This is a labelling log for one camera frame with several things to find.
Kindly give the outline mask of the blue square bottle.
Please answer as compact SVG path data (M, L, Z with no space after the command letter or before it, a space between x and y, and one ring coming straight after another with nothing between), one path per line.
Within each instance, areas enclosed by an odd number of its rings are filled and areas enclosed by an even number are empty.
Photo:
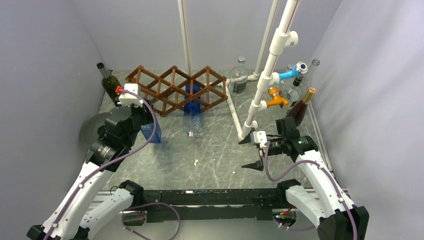
M148 140L153 135L150 143L160 144L162 142L162 131L159 123L154 124L152 114L147 112L141 120L140 131L143 134L145 140Z
M183 131L189 138L195 138L199 133L201 105L191 100L183 107Z

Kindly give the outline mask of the dark bottle gold cap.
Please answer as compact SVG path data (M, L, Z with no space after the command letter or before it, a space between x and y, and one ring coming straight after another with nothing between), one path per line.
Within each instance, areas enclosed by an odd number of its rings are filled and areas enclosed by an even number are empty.
M313 96L316 93L316 89L314 87L310 87L304 96L288 111L286 114L286 118L293 118L296 126L298 127L306 114L306 110L308 108L309 103L311 102Z

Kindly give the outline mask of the green wine bottle silver cap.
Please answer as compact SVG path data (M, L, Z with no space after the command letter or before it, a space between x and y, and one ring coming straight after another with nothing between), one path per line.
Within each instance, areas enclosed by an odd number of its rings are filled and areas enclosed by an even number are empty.
M112 75L112 71L107 69L103 62L98 62L96 67L102 75L101 85L103 86L106 94L109 96L114 105L118 106L119 95L116 92L116 89L121 86L120 82L114 75Z

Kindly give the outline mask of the clear bottle black cap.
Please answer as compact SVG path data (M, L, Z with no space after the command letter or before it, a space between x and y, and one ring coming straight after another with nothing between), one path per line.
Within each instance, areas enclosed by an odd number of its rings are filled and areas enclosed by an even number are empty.
M293 108L296 105L299 98L302 96L300 85L303 79L304 79L303 76L299 76L291 80L288 80L285 87L283 88L282 97L288 101L288 105L285 105L282 108L282 111L284 113L289 112L291 108Z

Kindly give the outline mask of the tall clear wine bottle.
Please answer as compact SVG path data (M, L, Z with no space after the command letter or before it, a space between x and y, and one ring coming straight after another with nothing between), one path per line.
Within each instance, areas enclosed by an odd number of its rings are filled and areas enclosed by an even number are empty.
M300 85L302 94L304 95L306 91L312 86L315 72L320 65L321 61L319 58L314 58L311 63L308 65L307 73L303 75L303 80Z

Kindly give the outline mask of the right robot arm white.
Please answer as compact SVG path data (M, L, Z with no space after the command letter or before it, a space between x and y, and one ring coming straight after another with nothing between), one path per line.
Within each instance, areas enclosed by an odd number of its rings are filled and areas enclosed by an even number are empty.
M276 203L287 208L294 206L313 223L321 240L363 240L366 235L369 212L357 206L336 182L325 164L318 145L308 136L302 136L294 118L285 117L275 121L277 134L250 130L239 144L251 143L257 147L259 160L246 164L245 168L265 171L267 178L277 183ZM284 154L293 164L280 176L272 177L269 157ZM283 180L298 167L307 177L317 194L313 197L295 179Z

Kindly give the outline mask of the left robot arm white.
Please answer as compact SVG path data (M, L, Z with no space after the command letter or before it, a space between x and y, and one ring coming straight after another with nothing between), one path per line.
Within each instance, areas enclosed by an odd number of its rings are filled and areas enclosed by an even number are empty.
M150 143L159 129L151 101L113 109L59 207L43 224L33 225L26 236L31 240L91 240L119 212L139 209L145 203L144 188L131 180L122 182L94 209L89 207L122 161L133 154L131 148L146 121L153 125L146 138Z

